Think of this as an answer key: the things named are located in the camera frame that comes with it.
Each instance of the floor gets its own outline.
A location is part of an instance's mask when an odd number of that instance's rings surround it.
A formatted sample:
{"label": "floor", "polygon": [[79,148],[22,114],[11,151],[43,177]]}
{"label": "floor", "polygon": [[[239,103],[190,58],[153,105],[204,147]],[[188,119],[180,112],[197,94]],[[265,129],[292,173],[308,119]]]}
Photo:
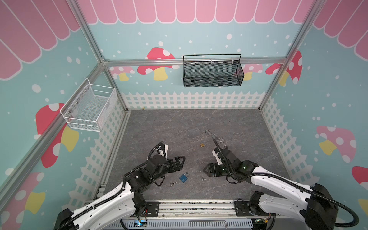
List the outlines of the floor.
{"label": "floor", "polygon": [[[247,182],[229,184],[225,177],[208,178],[203,169],[208,163],[216,163],[212,155],[215,144],[204,129],[222,136],[241,161],[256,162],[289,178],[258,109],[132,110],[106,191],[117,186],[123,174],[143,163],[149,151],[164,141],[169,145],[168,158],[185,156],[186,161],[181,171],[166,175],[162,186],[151,185],[143,193],[146,200],[249,199],[253,191],[276,195]],[[179,177],[186,172],[190,176],[182,183]]]}

